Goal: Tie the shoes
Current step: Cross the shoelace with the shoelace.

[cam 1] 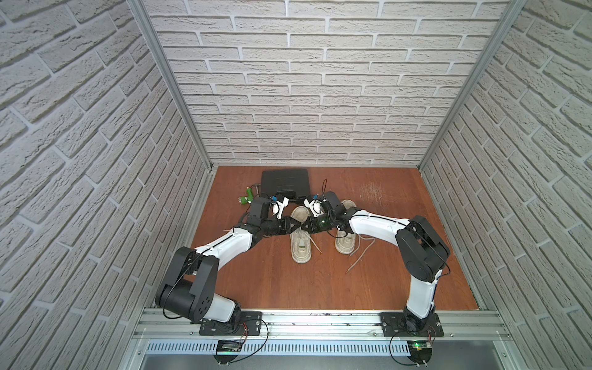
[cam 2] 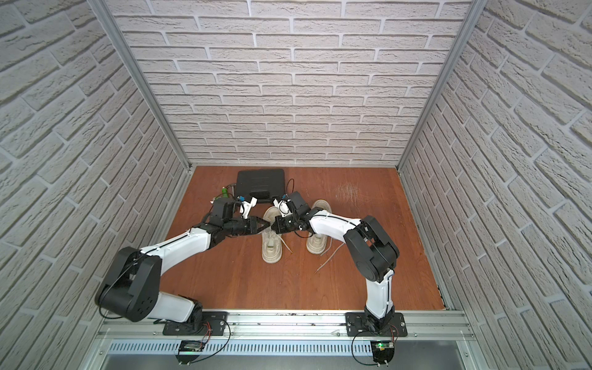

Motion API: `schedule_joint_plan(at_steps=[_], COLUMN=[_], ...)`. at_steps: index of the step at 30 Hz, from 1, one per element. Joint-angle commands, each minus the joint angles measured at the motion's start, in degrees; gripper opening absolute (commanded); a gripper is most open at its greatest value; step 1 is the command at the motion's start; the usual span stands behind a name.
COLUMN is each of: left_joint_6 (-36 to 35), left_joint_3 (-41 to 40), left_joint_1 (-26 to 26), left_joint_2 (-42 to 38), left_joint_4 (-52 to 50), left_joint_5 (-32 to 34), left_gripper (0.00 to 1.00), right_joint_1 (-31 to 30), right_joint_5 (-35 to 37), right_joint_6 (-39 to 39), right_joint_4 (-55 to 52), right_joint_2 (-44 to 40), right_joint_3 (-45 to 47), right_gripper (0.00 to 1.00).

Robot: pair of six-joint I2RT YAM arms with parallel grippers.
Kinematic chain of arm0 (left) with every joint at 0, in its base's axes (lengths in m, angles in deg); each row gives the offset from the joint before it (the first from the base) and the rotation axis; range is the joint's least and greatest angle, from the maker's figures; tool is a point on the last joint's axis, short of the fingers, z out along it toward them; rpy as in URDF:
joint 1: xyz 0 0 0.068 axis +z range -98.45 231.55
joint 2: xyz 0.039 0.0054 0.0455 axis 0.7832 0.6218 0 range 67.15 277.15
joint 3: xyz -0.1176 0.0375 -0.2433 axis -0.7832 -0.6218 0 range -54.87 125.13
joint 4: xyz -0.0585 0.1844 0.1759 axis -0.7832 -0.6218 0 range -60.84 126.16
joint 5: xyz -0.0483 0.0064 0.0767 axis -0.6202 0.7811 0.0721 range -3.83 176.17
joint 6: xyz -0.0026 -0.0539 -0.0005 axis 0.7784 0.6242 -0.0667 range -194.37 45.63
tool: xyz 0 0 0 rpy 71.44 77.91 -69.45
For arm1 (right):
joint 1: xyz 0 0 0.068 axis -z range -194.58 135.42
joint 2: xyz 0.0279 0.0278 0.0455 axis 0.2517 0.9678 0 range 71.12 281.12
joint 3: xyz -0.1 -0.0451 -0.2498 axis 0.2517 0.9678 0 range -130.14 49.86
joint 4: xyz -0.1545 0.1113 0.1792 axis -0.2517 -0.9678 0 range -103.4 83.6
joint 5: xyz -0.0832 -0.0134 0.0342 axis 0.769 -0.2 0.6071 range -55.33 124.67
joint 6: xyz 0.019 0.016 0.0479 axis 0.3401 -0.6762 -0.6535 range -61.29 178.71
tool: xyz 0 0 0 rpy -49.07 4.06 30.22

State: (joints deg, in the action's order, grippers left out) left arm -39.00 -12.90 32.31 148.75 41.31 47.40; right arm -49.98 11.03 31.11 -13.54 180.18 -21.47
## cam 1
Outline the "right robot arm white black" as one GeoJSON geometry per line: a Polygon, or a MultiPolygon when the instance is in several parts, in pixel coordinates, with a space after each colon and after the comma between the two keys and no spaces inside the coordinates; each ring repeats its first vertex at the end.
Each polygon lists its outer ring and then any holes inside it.
{"type": "Polygon", "coordinates": [[[358,207],[347,208],[335,193],[305,198],[311,213],[301,229],[309,234],[336,228],[347,234],[367,235],[399,248],[402,261],[411,276],[409,297],[399,327],[409,333],[422,331],[435,312],[439,279],[450,256],[449,247],[425,217],[412,219],[373,214],[358,207]]]}

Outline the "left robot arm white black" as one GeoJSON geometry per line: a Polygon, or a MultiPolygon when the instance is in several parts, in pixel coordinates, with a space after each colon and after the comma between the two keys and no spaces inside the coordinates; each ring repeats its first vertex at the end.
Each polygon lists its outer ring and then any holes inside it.
{"type": "Polygon", "coordinates": [[[215,293],[218,272],[262,239],[297,231],[301,223],[283,215],[288,204],[282,195],[256,197],[225,235],[199,248],[177,249],[155,295],[155,305],[172,313],[165,317],[239,325],[240,304],[215,293]]]}

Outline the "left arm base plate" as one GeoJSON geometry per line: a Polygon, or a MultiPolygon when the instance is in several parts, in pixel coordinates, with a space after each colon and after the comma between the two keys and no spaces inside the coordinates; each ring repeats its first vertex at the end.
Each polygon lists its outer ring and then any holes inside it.
{"type": "Polygon", "coordinates": [[[242,311],[238,318],[231,318],[229,322],[202,320],[199,334],[202,336],[259,336],[261,325],[261,311],[242,311]]]}

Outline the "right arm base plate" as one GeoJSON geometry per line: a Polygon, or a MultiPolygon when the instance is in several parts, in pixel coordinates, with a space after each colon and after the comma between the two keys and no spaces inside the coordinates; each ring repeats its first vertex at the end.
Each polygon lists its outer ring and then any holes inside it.
{"type": "Polygon", "coordinates": [[[379,314],[379,319],[386,338],[444,336],[441,320],[434,311],[424,319],[418,319],[406,311],[385,311],[379,314]]]}

